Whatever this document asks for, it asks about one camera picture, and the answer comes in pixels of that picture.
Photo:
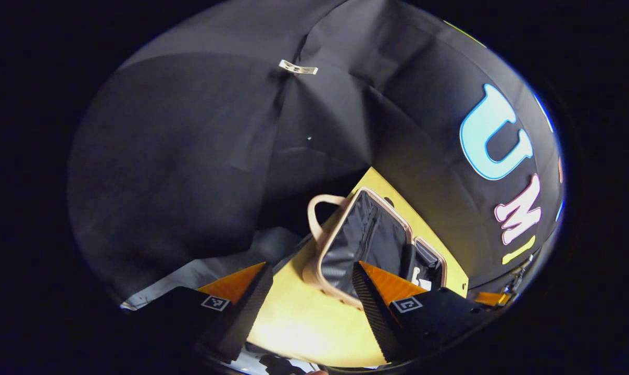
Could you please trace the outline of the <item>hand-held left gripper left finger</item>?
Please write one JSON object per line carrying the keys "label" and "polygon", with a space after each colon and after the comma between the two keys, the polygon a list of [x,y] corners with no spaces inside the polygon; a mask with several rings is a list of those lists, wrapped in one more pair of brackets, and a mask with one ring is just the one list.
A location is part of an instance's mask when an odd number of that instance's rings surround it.
{"label": "hand-held left gripper left finger", "polygon": [[272,284],[272,265],[260,262],[198,289],[177,286],[130,316],[164,351],[229,364],[241,353]]}

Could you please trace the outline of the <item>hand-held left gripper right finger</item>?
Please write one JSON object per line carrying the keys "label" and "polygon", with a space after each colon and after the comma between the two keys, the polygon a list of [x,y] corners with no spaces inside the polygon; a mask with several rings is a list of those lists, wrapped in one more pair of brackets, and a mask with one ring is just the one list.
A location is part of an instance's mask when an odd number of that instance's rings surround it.
{"label": "hand-held left gripper right finger", "polygon": [[363,261],[354,263],[352,281],[388,363],[440,354],[490,319],[489,308],[446,287],[426,291]]}

